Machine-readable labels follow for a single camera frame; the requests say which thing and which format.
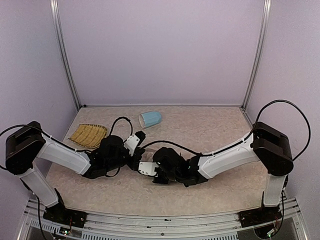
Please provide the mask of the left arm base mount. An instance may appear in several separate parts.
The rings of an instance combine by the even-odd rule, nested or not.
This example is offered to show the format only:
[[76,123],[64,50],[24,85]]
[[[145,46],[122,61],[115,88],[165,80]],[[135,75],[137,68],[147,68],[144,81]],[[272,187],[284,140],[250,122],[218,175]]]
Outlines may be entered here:
[[50,207],[45,209],[43,218],[70,227],[84,228],[87,215],[84,211]]

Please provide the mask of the beige folding umbrella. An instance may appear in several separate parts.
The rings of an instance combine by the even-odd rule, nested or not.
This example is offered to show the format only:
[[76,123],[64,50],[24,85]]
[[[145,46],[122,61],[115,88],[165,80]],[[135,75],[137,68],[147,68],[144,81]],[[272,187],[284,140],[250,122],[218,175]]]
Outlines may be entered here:
[[141,155],[141,162],[148,162],[148,163],[152,163],[153,162],[153,155],[155,154],[155,152],[157,151],[156,149],[153,149],[151,147],[147,147],[144,149],[145,152]]

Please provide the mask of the left aluminium corner post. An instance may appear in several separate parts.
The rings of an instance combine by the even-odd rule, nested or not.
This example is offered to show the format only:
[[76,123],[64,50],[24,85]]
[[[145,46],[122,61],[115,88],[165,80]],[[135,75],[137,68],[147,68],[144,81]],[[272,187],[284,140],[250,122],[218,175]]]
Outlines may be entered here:
[[59,51],[62,59],[62,64],[63,64],[64,72],[67,78],[67,84],[70,89],[71,97],[75,105],[75,108],[77,111],[79,111],[82,105],[81,105],[80,97],[76,88],[75,81],[72,76],[72,71],[71,71],[71,67],[70,67],[70,63],[67,55],[58,1],[50,0],[50,8],[51,8],[52,19],[53,19],[54,28],[55,28],[55,34],[57,37],[58,47],[59,47]]

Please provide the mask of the woven bamboo tray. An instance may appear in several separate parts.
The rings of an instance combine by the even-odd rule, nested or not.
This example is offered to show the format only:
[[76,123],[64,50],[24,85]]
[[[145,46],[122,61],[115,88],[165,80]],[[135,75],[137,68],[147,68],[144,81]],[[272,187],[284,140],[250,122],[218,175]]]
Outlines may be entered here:
[[82,123],[68,139],[82,148],[91,150],[100,146],[107,133],[108,129],[103,125]]

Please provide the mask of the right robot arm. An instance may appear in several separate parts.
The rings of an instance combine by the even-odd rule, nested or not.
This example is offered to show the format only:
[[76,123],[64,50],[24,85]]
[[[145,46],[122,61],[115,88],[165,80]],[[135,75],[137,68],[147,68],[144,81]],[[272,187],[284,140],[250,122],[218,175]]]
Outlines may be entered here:
[[162,147],[154,153],[152,161],[160,178],[155,183],[178,182],[185,187],[207,182],[245,164],[261,162],[268,173],[261,206],[268,210],[279,206],[285,180],[294,168],[288,137],[263,122],[253,127],[250,136],[226,149],[185,160],[173,148]]

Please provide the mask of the light blue mug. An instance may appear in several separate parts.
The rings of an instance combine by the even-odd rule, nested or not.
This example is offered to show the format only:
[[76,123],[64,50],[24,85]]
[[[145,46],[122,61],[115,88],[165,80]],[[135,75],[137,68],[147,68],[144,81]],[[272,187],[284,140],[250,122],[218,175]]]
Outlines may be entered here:
[[140,126],[143,129],[158,125],[162,121],[162,115],[158,111],[144,112],[138,115]]

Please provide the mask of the aluminium corner post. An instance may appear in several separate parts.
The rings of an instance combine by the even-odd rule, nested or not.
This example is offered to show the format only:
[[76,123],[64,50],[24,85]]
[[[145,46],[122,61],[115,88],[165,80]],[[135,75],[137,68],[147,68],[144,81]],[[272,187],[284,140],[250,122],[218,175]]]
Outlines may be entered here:
[[80,97],[76,88],[75,81],[72,76],[72,71],[71,71],[71,67],[70,67],[70,63],[67,55],[58,1],[50,0],[50,8],[51,8],[52,19],[53,19],[54,28],[55,28],[55,34],[57,37],[58,47],[59,47],[59,51],[62,59],[62,64],[63,64],[64,72],[67,78],[67,84],[70,89],[71,97],[75,105],[75,108],[77,111],[79,111],[82,105],[81,105]]
[[267,29],[269,24],[269,18],[270,18],[270,12],[271,12],[271,0],[265,0],[263,5],[263,11],[262,11],[262,17],[261,17],[261,24],[260,24],[260,30],[258,35],[258,41],[256,46],[256,51],[253,59],[253,65],[251,68],[251,72],[249,75],[249,82],[247,85],[247,89],[244,95],[244,99],[242,102],[242,109],[244,111],[247,110],[250,98],[253,93],[254,85],[256,82],[260,61],[263,55],[263,49],[264,49],[264,43],[267,35]]

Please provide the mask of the right aluminium corner post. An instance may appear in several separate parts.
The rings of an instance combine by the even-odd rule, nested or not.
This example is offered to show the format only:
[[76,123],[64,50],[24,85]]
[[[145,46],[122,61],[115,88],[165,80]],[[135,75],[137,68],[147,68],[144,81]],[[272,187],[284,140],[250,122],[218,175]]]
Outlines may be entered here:
[[244,99],[242,102],[242,109],[244,111],[247,110],[250,98],[253,93],[254,85],[256,82],[260,61],[263,55],[263,49],[264,49],[264,43],[267,35],[267,29],[269,24],[269,18],[270,18],[270,12],[271,12],[271,0],[265,0],[263,5],[263,11],[262,11],[262,17],[261,17],[261,24],[260,24],[260,30],[258,35],[258,41],[256,46],[256,51],[253,59],[253,65],[251,68],[251,72],[249,75],[249,82],[247,85],[247,89],[244,95]]

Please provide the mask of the aluminium front rail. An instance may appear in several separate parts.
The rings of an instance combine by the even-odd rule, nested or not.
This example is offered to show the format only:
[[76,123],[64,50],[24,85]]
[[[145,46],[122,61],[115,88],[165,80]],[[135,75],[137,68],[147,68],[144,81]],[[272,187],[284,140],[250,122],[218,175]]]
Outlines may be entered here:
[[90,211],[83,228],[72,227],[62,234],[64,225],[38,219],[44,207],[30,199],[25,207],[17,239],[26,240],[32,231],[43,229],[49,237],[66,240],[240,240],[256,239],[254,230],[265,225],[243,227],[237,212],[187,216],[137,216]]

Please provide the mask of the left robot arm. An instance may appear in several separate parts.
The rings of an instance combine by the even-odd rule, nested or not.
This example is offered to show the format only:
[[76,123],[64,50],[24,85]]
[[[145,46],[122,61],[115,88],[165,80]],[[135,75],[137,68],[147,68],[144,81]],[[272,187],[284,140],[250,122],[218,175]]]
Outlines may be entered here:
[[143,131],[132,133],[123,140],[117,135],[103,138],[93,151],[77,150],[45,133],[39,122],[16,126],[17,131],[5,141],[5,168],[20,178],[45,206],[46,213],[65,216],[65,207],[60,193],[52,188],[34,164],[43,159],[74,171],[87,179],[111,177],[123,166],[137,171],[144,150],[140,148],[146,135]]

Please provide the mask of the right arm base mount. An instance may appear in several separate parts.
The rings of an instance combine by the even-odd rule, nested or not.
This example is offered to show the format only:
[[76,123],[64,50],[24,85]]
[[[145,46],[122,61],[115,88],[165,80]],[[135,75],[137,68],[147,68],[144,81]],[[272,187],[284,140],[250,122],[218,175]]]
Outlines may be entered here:
[[238,213],[239,221],[242,228],[260,225],[281,219],[282,213],[280,207],[265,207],[261,206],[258,208],[240,211]]

